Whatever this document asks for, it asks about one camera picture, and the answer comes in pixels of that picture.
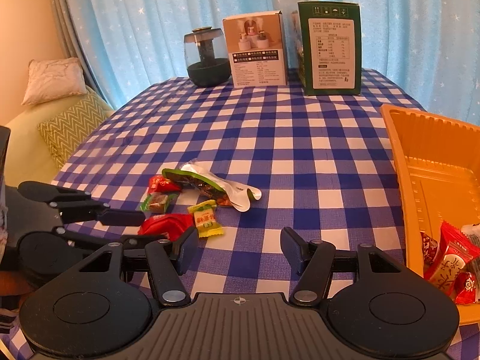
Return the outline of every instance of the metal screw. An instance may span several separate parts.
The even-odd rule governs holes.
[[[299,302],[308,303],[313,302],[315,299],[317,299],[317,294],[315,294],[313,291],[302,290],[295,292],[293,297]]]
[[[186,297],[185,292],[176,289],[166,291],[163,293],[162,298],[170,303],[176,303],[184,300]]]

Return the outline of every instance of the red snack packet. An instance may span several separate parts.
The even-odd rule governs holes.
[[[477,280],[471,272],[460,272],[455,280],[455,304],[475,303]]]
[[[433,238],[430,238],[423,231],[420,232],[422,240],[422,252],[423,252],[423,262],[430,266],[431,263],[435,260],[435,256],[438,251],[438,242]]]
[[[140,226],[138,235],[164,235],[173,242],[193,225],[194,219],[190,214],[152,215]]]
[[[169,194],[172,192],[182,192],[182,188],[172,180],[164,178],[162,175],[155,175],[148,181],[148,194],[153,192],[162,192]]]
[[[478,256],[480,256],[480,249],[472,245],[460,230],[443,221],[440,226],[440,245],[437,255],[423,277],[450,295],[460,271]]]

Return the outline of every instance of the ridged gray surface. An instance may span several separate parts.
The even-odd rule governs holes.
[[[441,354],[431,360],[447,358]],[[103,359],[370,358],[340,343],[316,311],[290,307],[280,294],[200,294],[188,307],[161,312],[143,337]]]

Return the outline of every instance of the green product box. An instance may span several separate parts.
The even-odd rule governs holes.
[[[298,77],[306,95],[359,95],[362,83],[360,7],[301,1],[291,14]]]

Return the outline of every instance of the orange plastic tray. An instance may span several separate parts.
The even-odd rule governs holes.
[[[420,231],[439,240],[443,220],[457,228],[480,222],[480,127],[389,104],[381,112],[400,185],[406,265],[423,276]],[[458,311],[460,325],[480,322],[480,304]]]

